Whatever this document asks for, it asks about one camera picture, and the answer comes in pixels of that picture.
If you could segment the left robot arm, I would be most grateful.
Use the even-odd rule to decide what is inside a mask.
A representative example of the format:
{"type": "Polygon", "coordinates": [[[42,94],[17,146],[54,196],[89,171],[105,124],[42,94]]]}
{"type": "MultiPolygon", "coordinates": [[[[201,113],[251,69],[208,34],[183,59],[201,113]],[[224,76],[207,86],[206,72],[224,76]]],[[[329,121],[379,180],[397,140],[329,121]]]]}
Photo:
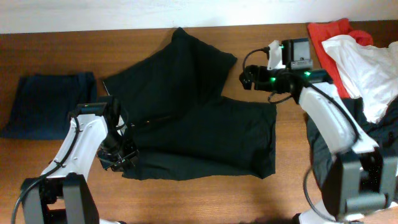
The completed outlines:
{"type": "Polygon", "coordinates": [[[105,223],[87,184],[93,161],[99,159],[106,170],[124,172],[137,165],[139,151],[126,134],[120,102],[113,96],[79,104],[69,118],[57,155],[39,177],[22,183],[11,222],[22,208],[25,223],[105,223]]]}

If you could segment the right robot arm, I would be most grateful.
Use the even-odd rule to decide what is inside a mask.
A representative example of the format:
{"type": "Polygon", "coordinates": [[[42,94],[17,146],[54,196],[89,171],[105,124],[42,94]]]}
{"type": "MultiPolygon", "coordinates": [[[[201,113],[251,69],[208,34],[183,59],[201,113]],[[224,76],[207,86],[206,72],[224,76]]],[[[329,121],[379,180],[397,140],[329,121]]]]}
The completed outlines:
{"type": "Polygon", "coordinates": [[[331,154],[320,187],[322,200],[294,217],[295,223],[358,223],[366,215],[397,207],[397,154],[382,148],[354,120],[325,70],[243,67],[243,88],[286,93],[309,115],[331,154]]]}

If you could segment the black shorts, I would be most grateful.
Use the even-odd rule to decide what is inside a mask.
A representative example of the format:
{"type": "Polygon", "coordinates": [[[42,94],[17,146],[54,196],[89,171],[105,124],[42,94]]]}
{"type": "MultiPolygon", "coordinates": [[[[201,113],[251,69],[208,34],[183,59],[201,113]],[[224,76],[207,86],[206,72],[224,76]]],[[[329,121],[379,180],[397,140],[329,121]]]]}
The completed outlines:
{"type": "Polygon", "coordinates": [[[162,50],[104,80],[139,151],[123,177],[274,174],[276,107],[221,94],[235,63],[179,28],[162,50]]]}

